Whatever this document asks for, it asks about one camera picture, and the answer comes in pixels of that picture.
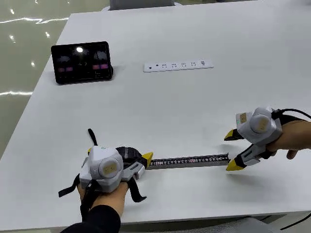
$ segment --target floor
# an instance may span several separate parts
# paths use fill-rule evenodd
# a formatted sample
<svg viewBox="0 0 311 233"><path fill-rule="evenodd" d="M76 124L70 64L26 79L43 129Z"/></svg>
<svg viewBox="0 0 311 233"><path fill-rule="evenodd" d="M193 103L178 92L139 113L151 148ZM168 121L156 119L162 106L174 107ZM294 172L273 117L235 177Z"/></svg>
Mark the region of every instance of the floor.
<svg viewBox="0 0 311 233"><path fill-rule="evenodd" d="M100 11L108 5L109 0L0 0L0 158L70 14ZM305 215L285 216L272 224L280 228ZM311 221L306 221L284 232L306 233L310 227Z"/></svg>

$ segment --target chair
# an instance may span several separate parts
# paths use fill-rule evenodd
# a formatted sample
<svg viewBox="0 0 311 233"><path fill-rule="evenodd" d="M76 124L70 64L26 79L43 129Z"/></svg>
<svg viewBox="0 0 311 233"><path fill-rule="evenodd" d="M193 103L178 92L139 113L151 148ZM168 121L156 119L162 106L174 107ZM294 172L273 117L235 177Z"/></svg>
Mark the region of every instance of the chair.
<svg viewBox="0 0 311 233"><path fill-rule="evenodd" d="M177 3L174 0L110 0L110 6L105 7L102 11L180 5L180 3Z"/></svg>

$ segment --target power outlet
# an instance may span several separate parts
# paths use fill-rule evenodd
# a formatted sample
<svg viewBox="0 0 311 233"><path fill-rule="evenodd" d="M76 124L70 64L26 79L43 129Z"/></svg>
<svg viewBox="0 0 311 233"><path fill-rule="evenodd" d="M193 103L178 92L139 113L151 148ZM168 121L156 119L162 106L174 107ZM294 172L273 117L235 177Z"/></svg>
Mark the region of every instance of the power outlet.
<svg viewBox="0 0 311 233"><path fill-rule="evenodd" d="M182 62L145 63L143 66L143 71L157 72L157 71L181 70L181 69L203 69L213 67L214 65L210 60L192 60Z"/></svg>

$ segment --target black cable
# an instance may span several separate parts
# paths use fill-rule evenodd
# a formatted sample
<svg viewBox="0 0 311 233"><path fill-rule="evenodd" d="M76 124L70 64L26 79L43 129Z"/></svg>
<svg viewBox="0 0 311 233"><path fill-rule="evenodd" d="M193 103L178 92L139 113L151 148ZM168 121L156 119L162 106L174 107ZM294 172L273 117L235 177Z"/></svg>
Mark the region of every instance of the black cable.
<svg viewBox="0 0 311 233"><path fill-rule="evenodd" d="M305 112L303 112L301 110L298 110L298 109L294 109L294 108L285 108L285 109L282 109L280 112L281 113L284 113L284 112L297 112L297 113L305 115L306 117L311 119L311 116L309 114L306 114Z"/></svg>
<svg viewBox="0 0 311 233"><path fill-rule="evenodd" d="M264 217L263 219L261 219L260 221L264 221L264 220L266 220L267 218L269 218L269 217L271 217L272 215L268 215L268 216L266 216L266 217Z"/></svg>
<svg viewBox="0 0 311 233"><path fill-rule="evenodd" d="M288 225L288 226L286 226L286 227L283 227L283 228L281 228L280 230L282 231L282 230L285 230L285 229L287 229L287 228L293 227L293 226L295 226L295 225L297 225L297 224L299 224L299 223L301 223L301 222L307 220L309 217L311 217L311 213L308 214L308 215L307 215L306 217L304 217L303 219L301 219L301 220L299 220L299 221L297 221L297 222L294 222L294 223L291 224L291 225Z"/></svg>

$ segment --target hand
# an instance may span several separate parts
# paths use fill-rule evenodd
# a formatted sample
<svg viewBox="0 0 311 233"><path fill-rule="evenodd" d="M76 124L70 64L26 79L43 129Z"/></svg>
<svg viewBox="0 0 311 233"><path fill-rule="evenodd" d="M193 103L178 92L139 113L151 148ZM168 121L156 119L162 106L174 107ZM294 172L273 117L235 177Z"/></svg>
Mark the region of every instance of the hand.
<svg viewBox="0 0 311 233"><path fill-rule="evenodd" d="M289 150L287 158L293 159L302 149L311 149L311 122L296 120L282 126L283 134L276 141L269 143L269 151Z"/></svg>
<svg viewBox="0 0 311 233"><path fill-rule="evenodd" d="M80 184L78 185L77 188L80 194L80 200L82 200L85 194L85 190L81 187ZM94 201L91 209L98 205L108 205L112 207L115 211L117 211L117 213L121 217L124 210L125 194L127 190L128 190L127 183L121 182L119 187L112 193L103 193L99 195Z"/></svg>

